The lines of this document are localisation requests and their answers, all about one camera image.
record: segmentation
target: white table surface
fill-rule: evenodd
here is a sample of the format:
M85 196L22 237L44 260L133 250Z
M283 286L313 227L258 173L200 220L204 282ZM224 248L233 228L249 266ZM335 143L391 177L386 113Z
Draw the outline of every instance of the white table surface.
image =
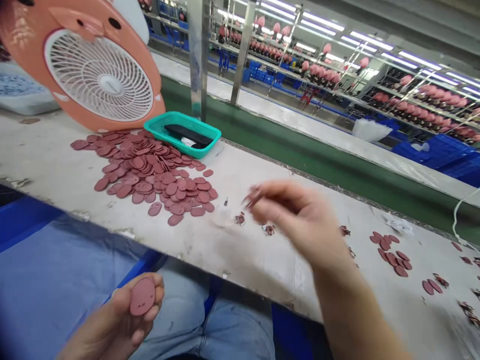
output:
M134 205L94 191L108 161L94 151L75 151L70 143L89 132L62 111L36 116L38 122L21 124L22 116L0 111L0 178L66 213L117 232L165 254L283 304L295 312L322 321L306 262L277 231L265 236L247 214L244 226L219 228L214 213L185 216L176 227L167 225L170 213L162 209L147 215L149 204ZM232 215L241 210L248 187L268 179L293 179L322 191L332 201L341 225L351 230L345 240L356 253L356 263L373 288L385 317L416 359L465 359L480 353L480 331L467 323L456 300L467 301L480 313L480 302L470 288L480 288L480 268L463 263L449 240L412 224L414 236L398 236L400 250L411 259L408 278L398 277L371 243L372 231L392 234L383 211L324 187L253 154L219 142L202 160L214 170L209 178L218 191L213 203L228 197ZM192 177L196 170L187 169ZM428 295L422 280L439 273L450 282L444 294Z
M162 76L168 76L182 84L190 86L190 68L188 66L159 55L156 52L152 52L151 54ZM230 101L232 87L233 86L226 81L222 81L211 75L208 76L207 92L213 97ZM328 144L336 149L355 155L456 199L463 199L476 189L453 177L397 155L387 149L363 141L333 126L278 105L276 102L269 101L262 96L244 89L240 89L237 104L270 121ZM465 202L480 207L480 192L468 198Z

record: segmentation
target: white cable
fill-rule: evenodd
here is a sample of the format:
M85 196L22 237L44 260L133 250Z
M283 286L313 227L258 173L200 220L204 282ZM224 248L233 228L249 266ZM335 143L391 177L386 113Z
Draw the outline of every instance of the white cable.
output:
M451 226L451 229L453 230L453 234L455 235L455 237L457 238L458 242L462 245L467 245L468 242L463 240L460 235L457 234L457 232L455 231L455 227L457 226L457 212L459 210L459 207L460 207L460 204L463 203L465 200L467 200L469 197L475 195L476 193L478 193L480 191L480 187L478 189L476 189L474 192L472 192L471 194L465 196L463 199L461 199L458 204L456 204L455 206L455 209L453 210L453 225Z

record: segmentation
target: hand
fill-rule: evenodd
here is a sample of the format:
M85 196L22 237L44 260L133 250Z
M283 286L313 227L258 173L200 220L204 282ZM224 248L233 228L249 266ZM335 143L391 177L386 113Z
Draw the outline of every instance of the hand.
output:
M253 186L245 199L255 220L274 223L313 268L353 264L337 218L318 191L293 181L268 181Z
M132 288L150 277L155 283L155 303L143 316L130 314ZM60 360L127 360L152 330L162 306L164 281L145 272L113 292L109 302L90 315L58 355Z

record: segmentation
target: person's lap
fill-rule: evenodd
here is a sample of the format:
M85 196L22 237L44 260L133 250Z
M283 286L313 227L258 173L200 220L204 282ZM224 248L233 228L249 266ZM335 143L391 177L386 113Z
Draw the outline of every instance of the person's lap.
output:
M226 282L205 319L207 273L174 258L158 273L165 285L161 311L130 359L163 360L181 354L208 360L275 358L268 300Z

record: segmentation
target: orange fan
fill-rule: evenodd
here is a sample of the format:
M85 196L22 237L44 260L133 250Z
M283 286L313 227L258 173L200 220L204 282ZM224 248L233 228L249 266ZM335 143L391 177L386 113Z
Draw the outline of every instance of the orange fan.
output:
M90 130L141 128L165 112L162 81L135 0L2 0L0 39L62 109Z

